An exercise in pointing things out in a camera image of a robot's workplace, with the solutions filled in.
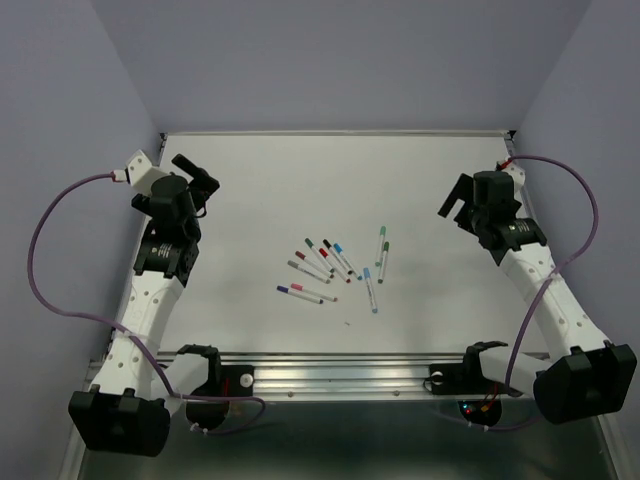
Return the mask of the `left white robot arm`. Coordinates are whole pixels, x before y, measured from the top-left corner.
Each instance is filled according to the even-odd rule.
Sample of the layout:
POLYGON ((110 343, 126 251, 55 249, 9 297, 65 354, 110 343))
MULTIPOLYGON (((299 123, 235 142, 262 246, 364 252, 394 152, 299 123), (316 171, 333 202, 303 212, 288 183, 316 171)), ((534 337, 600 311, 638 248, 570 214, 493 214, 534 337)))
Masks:
POLYGON ((182 154, 166 173, 143 155, 127 164, 136 194, 131 205, 147 216, 133 264, 129 299, 98 374, 76 392, 69 414, 94 451, 157 456, 168 438, 175 394, 156 360, 169 317, 199 255, 199 220, 219 182, 182 154))

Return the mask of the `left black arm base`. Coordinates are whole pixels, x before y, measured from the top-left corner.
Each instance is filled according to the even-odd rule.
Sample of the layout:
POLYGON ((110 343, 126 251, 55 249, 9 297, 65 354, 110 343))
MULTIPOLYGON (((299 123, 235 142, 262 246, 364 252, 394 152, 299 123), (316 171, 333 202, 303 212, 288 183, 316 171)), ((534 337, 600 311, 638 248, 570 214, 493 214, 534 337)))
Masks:
POLYGON ((194 366, 176 360, 165 373, 175 391, 166 406, 172 413, 183 409, 193 432, 204 436, 240 433, 253 427, 266 411, 266 402, 254 395, 252 365, 223 365, 198 357, 194 366))

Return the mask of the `light blue capped marker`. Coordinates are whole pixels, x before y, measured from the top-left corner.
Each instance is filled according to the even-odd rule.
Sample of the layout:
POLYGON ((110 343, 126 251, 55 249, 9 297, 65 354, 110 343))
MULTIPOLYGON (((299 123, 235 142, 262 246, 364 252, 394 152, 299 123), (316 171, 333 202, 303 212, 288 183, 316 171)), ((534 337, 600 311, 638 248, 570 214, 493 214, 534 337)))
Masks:
POLYGON ((365 267, 363 269, 363 278, 364 278, 366 289, 367 289, 370 309, 374 314, 376 314, 378 312, 378 305, 375 297, 375 291, 374 291, 374 285, 373 285, 371 273, 368 267, 365 267))

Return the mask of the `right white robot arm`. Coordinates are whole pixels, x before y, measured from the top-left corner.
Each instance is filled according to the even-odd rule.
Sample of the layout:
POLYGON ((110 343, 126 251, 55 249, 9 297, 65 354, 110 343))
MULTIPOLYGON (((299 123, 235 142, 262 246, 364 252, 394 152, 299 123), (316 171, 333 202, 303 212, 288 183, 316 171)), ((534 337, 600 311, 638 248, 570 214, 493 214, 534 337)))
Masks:
POLYGON ((628 345, 616 345, 590 320, 560 274, 546 236, 532 218, 521 217, 516 193, 519 171, 463 174, 439 210, 446 217, 462 204, 454 221, 475 236, 497 267, 515 285, 528 306, 525 318, 536 322, 548 351, 541 360, 502 341, 469 346, 458 363, 431 373, 435 395, 488 394, 486 404, 462 405, 464 418, 494 426, 501 415, 501 394, 531 397, 552 424, 621 410, 637 357, 628 345))

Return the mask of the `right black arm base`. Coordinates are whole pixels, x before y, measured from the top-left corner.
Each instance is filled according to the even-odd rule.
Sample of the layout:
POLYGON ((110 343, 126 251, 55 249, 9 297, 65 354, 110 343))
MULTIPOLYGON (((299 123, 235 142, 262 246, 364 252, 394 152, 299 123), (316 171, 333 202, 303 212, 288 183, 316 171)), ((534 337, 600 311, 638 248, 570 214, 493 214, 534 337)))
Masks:
POLYGON ((429 367, 425 388, 435 396, 456 398, 462 420, 486 430, 498 426, 503 413, 501 398, 514 393, 502 383, 488 380, 462 362, 437 363, 429 367))

